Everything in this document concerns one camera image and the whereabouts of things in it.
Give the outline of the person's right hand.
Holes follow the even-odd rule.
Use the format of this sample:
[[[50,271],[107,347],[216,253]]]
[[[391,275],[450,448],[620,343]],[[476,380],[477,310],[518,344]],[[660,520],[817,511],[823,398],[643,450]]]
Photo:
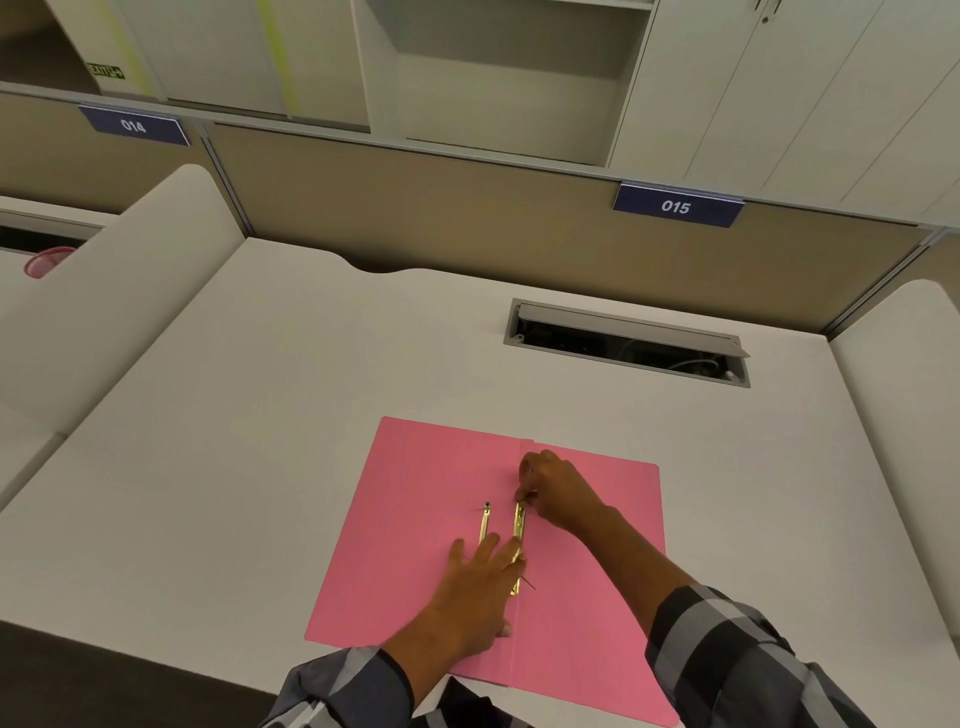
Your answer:
[[[557,456],[555,500],[548,512],[535,513],[552,526],[580,538],[599,523],[607,507],[576,467]]]

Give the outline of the person's right forearm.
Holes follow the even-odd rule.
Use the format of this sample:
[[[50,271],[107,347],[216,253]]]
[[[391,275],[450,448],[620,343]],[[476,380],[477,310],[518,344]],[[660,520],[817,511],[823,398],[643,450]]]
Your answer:
[[[685,728],[877,728],[762,613],[696,582],[617,509],[588,504],[557,523],[629,606],[655,681]]]

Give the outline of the gold metal file fastener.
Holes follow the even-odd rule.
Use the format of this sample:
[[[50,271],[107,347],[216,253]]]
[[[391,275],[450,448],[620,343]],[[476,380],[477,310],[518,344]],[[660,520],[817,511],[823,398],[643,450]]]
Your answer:
[[[510,564],[517,563],[523,555],[522,547],[524,543],[527,507],[528,503],[525,498],[521,498],[515,504],[511,537],[518,541],[518,548],[513,553]],[[527,585],[530,591],[535,591],[537,589],[537,587],[533,585],[533,583],[530,582],[527,577],[521,575],[513,582],[510,588],[509,597],[511,599],[517,597],[522,590],[522,585],[524,584]]]

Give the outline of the white side divider panel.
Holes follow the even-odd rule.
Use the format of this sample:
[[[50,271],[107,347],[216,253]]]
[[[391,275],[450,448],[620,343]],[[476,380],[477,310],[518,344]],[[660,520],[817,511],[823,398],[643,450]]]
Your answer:
[[[899,286],[830,342],[946,630],[960,643],[960,311]]]
[[[245,238],[208,170],[180,166],[0,316],[0,410],[72,431]]]

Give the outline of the person's left hand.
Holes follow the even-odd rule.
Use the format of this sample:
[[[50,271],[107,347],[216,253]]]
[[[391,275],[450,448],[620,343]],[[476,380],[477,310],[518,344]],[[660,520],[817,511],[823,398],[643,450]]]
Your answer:
[[[524,556],[511,564],[518,547],[516,539],[500,540],[497,533],[488,534],[471,556],[464,540],[451,544],[426,615],[453,664],[489,650],[498,639],[502,620],[508,620],[510,590],[526,568]]]

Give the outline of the pink paper file folder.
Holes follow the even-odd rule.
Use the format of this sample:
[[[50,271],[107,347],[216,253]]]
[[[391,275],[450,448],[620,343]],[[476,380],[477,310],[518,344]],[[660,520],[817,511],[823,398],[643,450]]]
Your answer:
[[[543,443],[432,423],[381,418],[305,639],[337,649],[378,645],[435,589],[451,543],[475,551],[480,514],[512,537],[522,456]],[[458,677],[673,728],[678,717],[644,658],[646,639],[582,543],[526,516],[525,571],[536,590],[510,598],[511,637],[461,661]]]

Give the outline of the blue desk number sign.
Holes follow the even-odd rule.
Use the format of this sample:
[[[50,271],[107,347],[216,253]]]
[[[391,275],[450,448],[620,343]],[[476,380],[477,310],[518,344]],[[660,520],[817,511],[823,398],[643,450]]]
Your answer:
[[[78,104],[77,108],[97,133],[183,147],[191,146],[187,133],[176,118],[86,104]]]
[[[622,181],[612,210],[687,224],[729,229],[746,201],[711,192]]]

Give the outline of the white open shelf cabinet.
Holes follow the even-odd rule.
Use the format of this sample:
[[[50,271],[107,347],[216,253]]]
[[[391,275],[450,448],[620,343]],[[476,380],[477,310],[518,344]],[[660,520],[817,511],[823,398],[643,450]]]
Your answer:
[[[350,0],[368,125],[606,166],[657,0]]]

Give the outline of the person's left forearm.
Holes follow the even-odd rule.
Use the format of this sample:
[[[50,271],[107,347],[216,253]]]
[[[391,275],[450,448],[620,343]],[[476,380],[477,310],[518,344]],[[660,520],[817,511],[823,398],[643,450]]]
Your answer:
[[[451,625],[425,610],[383,645],[292,667],[258,728],[406,728],[461,646]]]

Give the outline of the pink mesh basket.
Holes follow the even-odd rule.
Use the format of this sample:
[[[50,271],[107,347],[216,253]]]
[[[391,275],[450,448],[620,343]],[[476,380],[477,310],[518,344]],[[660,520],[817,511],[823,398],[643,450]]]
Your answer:
[[[24,264],[24,274],[34,281],[39,281],[49,275],[59,265],[77,252],[76,247],[56,246],[43,249],[32,255]]]

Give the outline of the white cabinet with doors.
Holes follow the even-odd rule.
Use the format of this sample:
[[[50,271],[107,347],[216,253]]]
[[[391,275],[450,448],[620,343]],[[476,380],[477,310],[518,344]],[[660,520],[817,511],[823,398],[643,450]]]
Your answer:
[[[651,0],[609,168],[960,227],[960,0]]]

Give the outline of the beige desk partition panel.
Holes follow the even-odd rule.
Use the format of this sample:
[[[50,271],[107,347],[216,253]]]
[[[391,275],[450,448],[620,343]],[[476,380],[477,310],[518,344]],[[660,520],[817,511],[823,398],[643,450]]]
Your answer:
[[[190,145],[96,130],[76,104],[0,93],[0,195],[123,213],[185,164],[204,168],[237,209],[198,135]]]
[[[614,210],[618,183],[213,125],[257,237],[376,273],[424,268],[819,333],[925,228],[748,202],[729,228]]]

